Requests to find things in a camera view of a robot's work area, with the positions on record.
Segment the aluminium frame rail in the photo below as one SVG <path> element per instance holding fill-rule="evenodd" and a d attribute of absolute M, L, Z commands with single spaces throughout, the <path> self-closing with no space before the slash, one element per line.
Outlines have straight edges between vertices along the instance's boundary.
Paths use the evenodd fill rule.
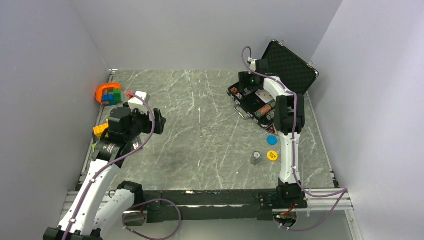
<path fill-rule="evenodd" d="M 311 194 L 304 194 L 303 200 L 282 200 L 275 189 L 242 189 L 242 190 L 164 190 L 145 191 L 146 201 L 163 198 L 172 201 L 181 208 L 199 209 L 205 208 L 242 208 L 252 207 L 260 213 L 265 210 L 285 212 L 294 207 L 298 211 L 329 211 L 336 205 L 336 211 L 348 211 L 353 209 L 349 194 L 337 193 L 336 188 L 315 188 Z"/>

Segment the triangular red warning card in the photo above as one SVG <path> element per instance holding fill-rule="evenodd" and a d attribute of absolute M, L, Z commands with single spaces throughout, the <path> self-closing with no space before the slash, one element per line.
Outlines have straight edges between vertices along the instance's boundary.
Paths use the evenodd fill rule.
<path fill-rule="evenodd" d="M 275 129 L 275 126 L 272 124 L 272 125 L 270 125 L 270 126 L 268 126 L 266 129 L 265 129 L 265 131 L 267 132 L 267 133 L 269 133 L 269 134 L 272 134 L 272 135 L 275 135 L 275 136 L 277 136 L 278 135 L 278 133 L 277 133 L 277 131 L 276 131 L 276 129 Z"/>

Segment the yellow toy block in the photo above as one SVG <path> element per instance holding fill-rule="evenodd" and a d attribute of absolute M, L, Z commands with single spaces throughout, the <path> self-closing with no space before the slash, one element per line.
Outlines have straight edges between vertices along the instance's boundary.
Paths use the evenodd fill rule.
<path fill-rule="evenodd" d="M 108 123 L 95 126 L 93 128 L 93 133 L 99 138 L 108 127 L 109 127 Z"/>

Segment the blue toy block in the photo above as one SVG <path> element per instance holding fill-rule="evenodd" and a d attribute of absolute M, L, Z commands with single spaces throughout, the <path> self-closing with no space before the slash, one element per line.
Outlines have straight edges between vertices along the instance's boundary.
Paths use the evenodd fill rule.
<path fill-rule="evenodd" d="M 104 94 L 101 96 L 102 104 L 110 104 L 115 101 L 115 96 L 113 94 Z"/>

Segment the blue orange ten chip stack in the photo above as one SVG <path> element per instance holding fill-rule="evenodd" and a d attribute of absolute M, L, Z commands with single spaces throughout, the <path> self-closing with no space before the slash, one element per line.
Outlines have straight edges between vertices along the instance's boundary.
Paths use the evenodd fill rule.
<path fill-rule="evenodd" d="M 244 97 L 243 97 L 243 95 L 242 94 L 240 94 L 239 92 L 238 93 L 235 93 L 235 94 L 233 94 L 233 96 L 234 96 L 234 99 L 236 100 L 236 101 L 241 101 Z"/>

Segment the perforated metal plate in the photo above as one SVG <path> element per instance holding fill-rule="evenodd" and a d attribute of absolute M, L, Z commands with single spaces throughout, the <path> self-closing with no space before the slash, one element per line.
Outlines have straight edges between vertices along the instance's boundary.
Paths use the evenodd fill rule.
<path fill-rule="evenodd" d="M 130 148 L 129 148 L 130 153 L 132 155 L 134 153 L 136 153 L 142 144 L 143 144 L 143 142 L 141 140 L 141 136 L 139 135 L 139 136 L 135 137 L 134 140 L 129 145 L 130 146 Z"/>

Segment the black poker chip case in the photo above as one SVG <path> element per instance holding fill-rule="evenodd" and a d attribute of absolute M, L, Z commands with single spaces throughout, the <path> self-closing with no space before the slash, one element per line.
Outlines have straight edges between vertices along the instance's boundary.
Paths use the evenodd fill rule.
<path fill-rule="evenodd" d="M 269 62 L 269 69 L 266 75 L 279 77 L 286 87 L 297 94 L 304 95 L 319 77 L 319 72 L 316 69 L 275 39 L 269 42 L 261 59 L 267 59 Z M 240 106 L 248 117 L 252 118 L 261 128 L 266 129 L 268 126 L 273 125 L 274 121 L 268 121 L 265 115 L 260 119 L 255 116 L 255 112 L 266 105 L 256 96 L 256 91 L 264 89 L 263 85 L 260 89 L 243 96 L 242 100 L 235 100 L 234 94 L 240 93 L 238 87 L 239 82 L 236 82 L 226 90 L 236 105 Z M 274 110 L 275 101 L 269 104 L 272 104 L 272 110 Z"/>

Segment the blue round button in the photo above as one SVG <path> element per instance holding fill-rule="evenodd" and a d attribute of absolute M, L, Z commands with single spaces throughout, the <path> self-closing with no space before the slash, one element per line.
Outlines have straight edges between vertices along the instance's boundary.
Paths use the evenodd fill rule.
<path fill-rule="evenodd" d="M 266 142 L 269 145 L 274 146 L 278 143 L 278 138 L 275 135 L 268 135 L 266 138 Z"/>

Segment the orange plastic bowl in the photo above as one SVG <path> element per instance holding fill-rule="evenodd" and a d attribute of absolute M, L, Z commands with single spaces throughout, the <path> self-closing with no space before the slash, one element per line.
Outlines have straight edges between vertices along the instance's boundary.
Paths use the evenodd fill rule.
<path fill-rule="evenodd" d="M 95 99 L 98 103 L 101 103 L 101 97 L 102 95 L 106 95 L 106 94 L 112 94 L 113 89 L 121 89 L 121 85 L 119 83 L 116 82 L 111 82 L 111 83 L 105 83 L 100 85 L 95 92 Z M 110 104 L 103 104 L 105 106 L 114 106 L 117 105 L 121 102 L 111 102 Z"/>

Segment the playing cards deck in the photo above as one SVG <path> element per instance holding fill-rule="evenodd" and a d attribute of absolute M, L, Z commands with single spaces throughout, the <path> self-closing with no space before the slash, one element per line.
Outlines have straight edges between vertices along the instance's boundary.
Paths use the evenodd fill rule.
<path fill-rule="evenodd" d="M 263 101 L 265 104 L 269 104 L 270 102 L 274 101 L 274 98 L 271 96 L 271 94 L 266 90 L 257 90 L 255 92 L 255 95 Z"/>

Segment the yellow dealer button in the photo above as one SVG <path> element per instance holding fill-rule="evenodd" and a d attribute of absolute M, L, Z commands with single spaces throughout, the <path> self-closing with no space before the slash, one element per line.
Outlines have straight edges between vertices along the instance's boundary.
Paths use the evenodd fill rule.
<path fill-rule="evenodd" d="M 278 158 L 279 158 L 278 153 L 274 150 L 268 151 L 266 156 L 267 156 L 267 159 L 272 161 L 272 162 L 278 160 Z"/>

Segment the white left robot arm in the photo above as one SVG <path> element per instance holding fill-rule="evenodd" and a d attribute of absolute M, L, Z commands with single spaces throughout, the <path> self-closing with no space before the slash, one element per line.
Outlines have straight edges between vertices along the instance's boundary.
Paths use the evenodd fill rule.
<path fill-rule="evenodd" d="M 57 227 L 46 229 L 44 240 L 101 240 L 126 209 L 137 210 L 143 205 L 142 185 L 124 181 L 111 201 L 101 207 L 125 158 L 145 145 L 140 134 L 147 134 L 150 139 L 153 134 L 163 133 L 166 118 L 158 108 L 152 113 L 153 119 L 150 114 L 125 104 L 114 108 L 107 123 L 95 128 L 101 135 L 88 174 L 65 217 Z"/>

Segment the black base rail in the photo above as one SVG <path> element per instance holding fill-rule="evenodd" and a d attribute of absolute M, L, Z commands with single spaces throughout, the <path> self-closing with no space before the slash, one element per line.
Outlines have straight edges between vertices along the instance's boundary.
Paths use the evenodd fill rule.
<path fill-rule="evenodd" d="M 124 181 L 135 192 L 130 213 L 146 214 L 148 223 L 165 221 L 256 219 L 271 221 L 282 212 L 308 207 L 305 193 L 293 184 L 268 189 L 144 190 Z"/>

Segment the green toy block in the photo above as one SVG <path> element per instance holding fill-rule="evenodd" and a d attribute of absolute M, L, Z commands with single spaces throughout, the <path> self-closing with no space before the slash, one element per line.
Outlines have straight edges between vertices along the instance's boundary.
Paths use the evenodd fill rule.
<path fill-rule="evenodd" d="M 122 90 L 120 88 L 114 88 L 112 90 L 113 101 L 120 103 L 122 101 Z"/>

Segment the red poker chip stack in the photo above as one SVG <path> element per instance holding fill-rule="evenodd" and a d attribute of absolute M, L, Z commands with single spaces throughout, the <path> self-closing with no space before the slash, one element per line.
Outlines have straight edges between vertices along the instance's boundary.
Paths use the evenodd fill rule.
<path fill-rule="evenodd" d="M 265 116 L 272 109 L 273 109 L 273 105 L 268 103 L 268 104 L 264 105 L 262 108 L 260 108 L 257 112 L 258 112 L 259 115 Z"/>

